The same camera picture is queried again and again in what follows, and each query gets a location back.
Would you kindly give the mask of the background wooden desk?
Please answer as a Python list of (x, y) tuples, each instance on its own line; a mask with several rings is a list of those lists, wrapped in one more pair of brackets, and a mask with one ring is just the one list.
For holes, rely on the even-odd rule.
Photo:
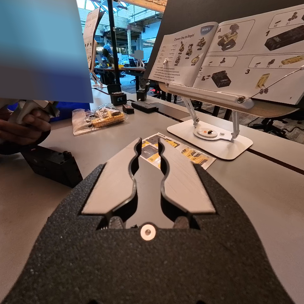
[[(121, 67), (119, 68), (119, 75), (132, 75), (135, 77), (142, 76), (145, 73), (145, 68), (143, 67)], [(115, 72), (113, 67), (102, 68), (102, 67), (95, 67), (94, 72), (97, 74), (105, 74), (109, 72)]]

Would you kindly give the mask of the person's left hand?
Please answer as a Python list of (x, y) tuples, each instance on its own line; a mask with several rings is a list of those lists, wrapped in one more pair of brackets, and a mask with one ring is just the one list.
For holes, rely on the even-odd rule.
[(6, 107), (0, 110), (0, 139), (2, 142), (13, 142), (19, 145), (29, 145), (36, 142), (44, 132), (51, 130), (50, 116), (34, 109), (23, 118), (23, 124), (8, 121), (12, 111)]

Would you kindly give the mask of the white book stand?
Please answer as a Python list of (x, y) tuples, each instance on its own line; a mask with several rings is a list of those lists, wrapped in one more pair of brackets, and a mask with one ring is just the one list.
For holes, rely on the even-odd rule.
[[(188, 2), (168, 1), (163, 17), (164, 15), (168, 15), (168, 5), (177, 4), (182, 9)], [(164, 24), (163, 18), (154, 44), (153, 53), (151, 54), (153, 57), (149, 61), (150, 64), (154, 64), (159, 46), (162, 43), (164, 36), (162, 28), (165, 27), (162, 27), (162, 24)], [(252, 109), (255, 106), (254, 99), (257, 98), (211, 92), (182, 85), (169, 85), (166, 82), (159, 83), (163, 83), (168, 92), (182, 97), (193, 120), (193, 122), (188, 120), (168, 127), (168, 131), (171, 134), (224, 160), (234, 160), (251, 147), (253, 144), (252, 140), (239, 135), (238, 112)], [(303, 99), (297, 105), (286, 105), (298, 106), (301, 103), (303, 103)]]

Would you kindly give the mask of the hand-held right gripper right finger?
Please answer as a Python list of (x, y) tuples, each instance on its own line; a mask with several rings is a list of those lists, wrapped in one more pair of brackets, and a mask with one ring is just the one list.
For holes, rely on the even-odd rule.
[(164, 139), (158, 139), (161, 158), (161, 182), (163, 198), (190, 215), (215, 214), (215, 208), (205, 190), (195, 163)]

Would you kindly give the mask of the clear bag of toy parts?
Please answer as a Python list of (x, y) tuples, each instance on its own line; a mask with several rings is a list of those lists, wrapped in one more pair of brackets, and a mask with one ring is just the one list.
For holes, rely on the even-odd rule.
[(122, 123), (128, 119), (128, 116), (111, 103), (93, 110), (76, 109), (72, 111), (73, 135), (80, 136)]

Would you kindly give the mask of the yellow and black sticker sheet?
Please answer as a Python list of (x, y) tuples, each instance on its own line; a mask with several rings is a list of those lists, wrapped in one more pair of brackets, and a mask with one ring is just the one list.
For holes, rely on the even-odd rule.
[(207, 169), (216, 158), (203, 153), (200, 150), (191, 148), (173, 138), (165, 136), (161, 133), (156, 133), (142, 140), (141, 157), (151, 163), (158, 169), (161, 168), (161, 158), (158, 153), (158, 139), (162, 138), (176, 150), (189, 158), (193, 163), (199, 164), (202, 168)]

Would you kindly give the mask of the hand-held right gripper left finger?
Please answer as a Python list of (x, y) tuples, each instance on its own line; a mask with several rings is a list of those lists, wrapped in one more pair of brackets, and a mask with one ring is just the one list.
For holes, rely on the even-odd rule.
[(102, 215), (109, 221), (118, 216), (126, 222), (137, 209), (137, 185), (142, 138), (137, 138), (110, 158), (91, 190), (82, 215)]

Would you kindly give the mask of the open instruction booklet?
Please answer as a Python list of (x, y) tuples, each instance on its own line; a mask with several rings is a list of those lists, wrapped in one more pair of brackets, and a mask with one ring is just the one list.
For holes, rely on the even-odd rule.
[(168, 5), (149, 78), (297, 105), (303, 99), (303, 1)]

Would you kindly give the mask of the background book stand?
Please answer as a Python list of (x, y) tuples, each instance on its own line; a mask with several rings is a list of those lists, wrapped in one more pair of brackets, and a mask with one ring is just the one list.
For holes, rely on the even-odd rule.
[[(99, 17), (98, 17), (98, 21), (97, 21), (97, 25), (99, 25), (99, 22), (101, 21), (102, 17), (104, 15), (104, 11), (100, 11), (99, 13)], [(93, 40), (93, 54), (92, 54), (92, 64), (91, 64), (91, 68), (89, 69), (90, 72), (90, 78), (91, 80), (94, 82), (92, 83), (92, 88), (102, 88), (103, 84), (100, 81), (100, 79), (98, 79), (98, 77), (96, 76), (96, 74), (94, 73), (94, 68), (95, 68), (95, 58), (96, 58), (96, 47), (97, 47), (97, 42), (95, 41), (95, 36), (94, 36), (94, 40)]]

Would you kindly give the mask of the background instruction booklet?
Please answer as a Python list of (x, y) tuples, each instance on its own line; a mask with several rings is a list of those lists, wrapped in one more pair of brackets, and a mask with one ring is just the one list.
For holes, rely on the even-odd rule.
[(93, 40), (98, 26), (97, 21), (98, 21), (99, 13), (100, 13), (99, 7), (88, 13), (84, 27), (84, 32), (83, 32), (83, 40), (85, 44), (86, 58), (89, 69), (91, 68), (91, 64), (92, 64)]

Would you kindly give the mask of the black pole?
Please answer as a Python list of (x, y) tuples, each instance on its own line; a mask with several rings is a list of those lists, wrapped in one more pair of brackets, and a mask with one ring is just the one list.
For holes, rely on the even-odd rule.
[(111, 40), (112, 40), (112, 51), (113, 51), (113, 58), (114, 58), (115, 80), (116, 80), (116, 84), (120, 85), (120, 71), (119, 71), (118, 56), (117, 56), (116, 31), (115, 31), (115, 22), (114, 22), (114, 14), (113, 14), (113, 1), (107, 0), (107, 5), (108, 5), (110, 33), (111, 33)]

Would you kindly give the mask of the black charger dock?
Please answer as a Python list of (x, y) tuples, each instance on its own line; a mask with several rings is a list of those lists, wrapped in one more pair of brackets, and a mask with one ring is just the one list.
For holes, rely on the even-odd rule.
[(150, 90), (150, 82), (147, 82), (145, 88), (141, 88), (136, 91), (136, 100), (137, 101), (145, 101), (147, 98), (147, 93)]

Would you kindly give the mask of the flat black hub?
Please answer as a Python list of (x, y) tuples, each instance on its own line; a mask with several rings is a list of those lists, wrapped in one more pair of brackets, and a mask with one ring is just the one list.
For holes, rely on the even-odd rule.
[(153, 105), (153, 104), (148, 104), (146, 102), (143, 101), (133, 101), (131, 102), (131, 106), (134, 109), (137, 109), (141, 112), (144, 113), (153, 113), (153, 112), (158, 112), (158, 107)]

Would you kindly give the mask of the black office chair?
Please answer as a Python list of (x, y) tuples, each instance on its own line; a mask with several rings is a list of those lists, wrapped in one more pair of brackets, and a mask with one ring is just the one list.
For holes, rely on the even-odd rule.
[(291, 120), (295, 120), (298, 122), (302, 122), (303, 118), (304, 118), (304, 110), (299, 109), (299, 110), (296, 110), (294, 112), (291, 112), (291, 113), (283, 115), (283, 116), (264, 118), (260, 124), (253, 124), (253, 122), (258, 119), (258, 118), (256, 118), (253, 121), (251, 121), (247, 125), (247, 127), (250, 127), (255, 130), (261, 130), (261, 131), (269, 133), (269, 134), (271, 133), (280, 138), (288, 139), (286, 136), (286, 133), (292, 133), (296, 129), (298, 129), (300, 131), (304, 131), (304, 128), (294, 126), (290, 130), (288, 130), (287, 128), (280, 129), (279, 127), (274, 126), (274, 124), (273, 124), (274, 121), (279, 121), (283, 124), (287, 124), (288, 122), (286, 121), (286, 119), (291, 119)]

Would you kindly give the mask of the black charging case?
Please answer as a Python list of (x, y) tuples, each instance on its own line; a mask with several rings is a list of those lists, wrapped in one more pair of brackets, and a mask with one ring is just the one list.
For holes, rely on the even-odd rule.
[(121, 91), (120, 84), (108, 85), (107, 90), (114, 106), (127, 104), (127, 95)]

